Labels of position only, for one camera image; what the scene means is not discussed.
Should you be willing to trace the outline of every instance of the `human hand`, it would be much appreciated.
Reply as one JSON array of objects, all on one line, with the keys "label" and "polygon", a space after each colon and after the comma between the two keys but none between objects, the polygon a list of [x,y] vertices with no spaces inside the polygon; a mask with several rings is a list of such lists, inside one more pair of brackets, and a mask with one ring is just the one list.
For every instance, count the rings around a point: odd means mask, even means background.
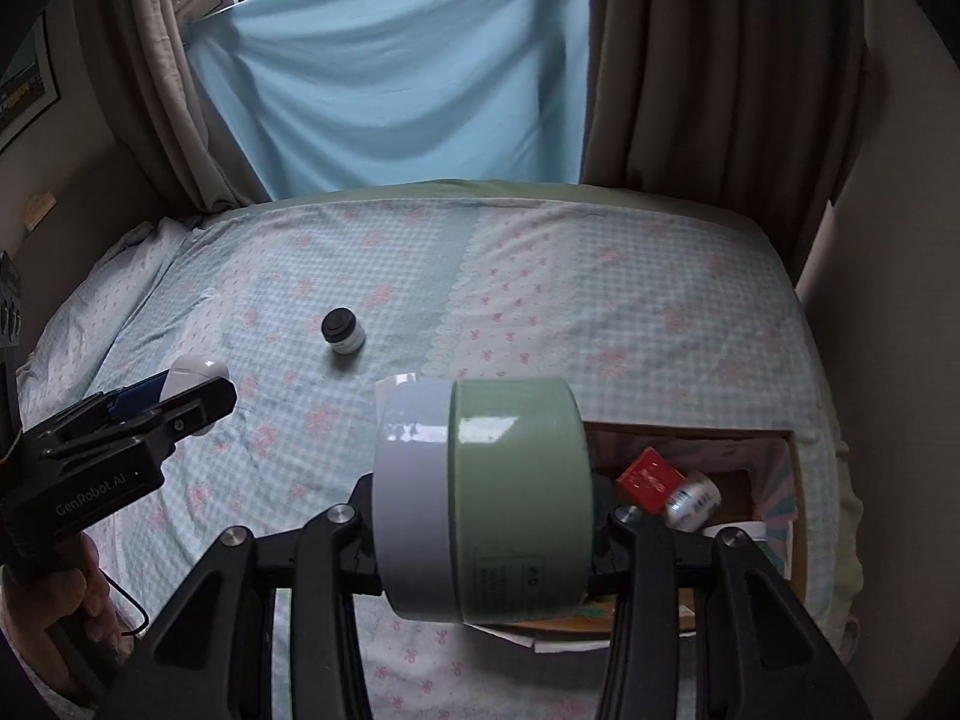
[{"label": "human hand", "polygon": [[68,697],[79,692],[78,686],[46,629],[83,605],[88,614],[83,627],[90,640],[108,641],[114,649],[120,642],[120,624],[100,570],[97,545],[86,533],[80,534],[80,544],[83,571],[59,571],[23,587],[3,572],[3,615],[11,644],[37,677]]}]

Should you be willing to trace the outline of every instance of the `screw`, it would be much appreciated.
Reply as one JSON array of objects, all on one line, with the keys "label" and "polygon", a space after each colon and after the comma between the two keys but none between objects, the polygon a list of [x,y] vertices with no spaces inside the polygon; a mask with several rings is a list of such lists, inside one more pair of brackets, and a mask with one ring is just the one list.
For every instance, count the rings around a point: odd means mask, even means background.
[{"label": "screw", "polygon": [[747,541],[750,541],[750,536],[747,536],[747,533],[741,531],[740,528],[723,528],[720,531],[720,541],[723,541],[728,547],[742,547]]},{"label": "screw", "polygon": [[349,503],[338,503],[326,510],[326,518],[337,525],[350,522],[356,516],[356,510]]},{"label": "screw", "polygon": [[639,509],[635,506],[618,506],[613,510],[613,516],[620,522],[627,523],[634,518],[638,511]]},{"label": "screw", "polygon": [[240,525],[233,525],[220,533],[220,543],[229,547],[239,546],[246,540],[247,529]]}]

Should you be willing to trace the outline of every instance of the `black lid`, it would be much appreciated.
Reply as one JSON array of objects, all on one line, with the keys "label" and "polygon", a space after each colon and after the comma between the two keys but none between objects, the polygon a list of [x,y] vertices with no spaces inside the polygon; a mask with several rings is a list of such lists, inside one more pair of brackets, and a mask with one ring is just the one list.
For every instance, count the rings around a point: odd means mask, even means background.
[{"label": "black lid", "polygon": [[335,308],[323,318],[320,331],[327,343],[339,343],[349,338],[356,327],[357,317],[349,308]]}]

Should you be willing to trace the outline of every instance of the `bed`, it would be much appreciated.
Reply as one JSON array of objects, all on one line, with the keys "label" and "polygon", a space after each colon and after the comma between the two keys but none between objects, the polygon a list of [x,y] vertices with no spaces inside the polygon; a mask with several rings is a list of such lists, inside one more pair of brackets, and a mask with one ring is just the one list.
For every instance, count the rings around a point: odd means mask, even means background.
[{"label": "bed", "polygon": [[[368,335],[350,358],[320,334],[338,305]],[[373,465],[376,380],[562,375],[587,419],[795,431],[805,603],[839,641],[860,585],[859,504],[793,288],[739,215],[631,191],[437,181],[254,206],[193,229],[143,224],[18,372],[24,422],[200,351],[229,364],[233,415],[181,442],[161,490],[91,529],[104,568],[151,615],[224,527],[296,528],[347,498]],[[281,596],[277,717],[289,716],[288,619]],[[538,655],[400,620],[382,598],[358,599],[357,622],[377,717],[575,720],[595,709],[604,652]],[[694,692],[687,675],[680,715]]]}]

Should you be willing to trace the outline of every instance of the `cardboard box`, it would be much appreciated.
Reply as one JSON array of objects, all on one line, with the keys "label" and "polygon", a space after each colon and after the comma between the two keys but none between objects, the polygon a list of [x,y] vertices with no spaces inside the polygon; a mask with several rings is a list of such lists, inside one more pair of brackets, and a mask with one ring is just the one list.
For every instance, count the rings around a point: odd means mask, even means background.
[{"label": "cardboard box", "polygon": [[[797,447],[790,431],[720,430],[662,425],[585,422],[590,463],[616,478],[647,446],[684,474],[699,470],[723,502],[707,525],[762,519],[774,565],[800,600],[806,594],[806,518]],[[678,598],[680,635],[693,635],[693,595]],[[613,599],[592,599],[575,616],[481,630],[537,652],[571,652],[610,644]]]}]

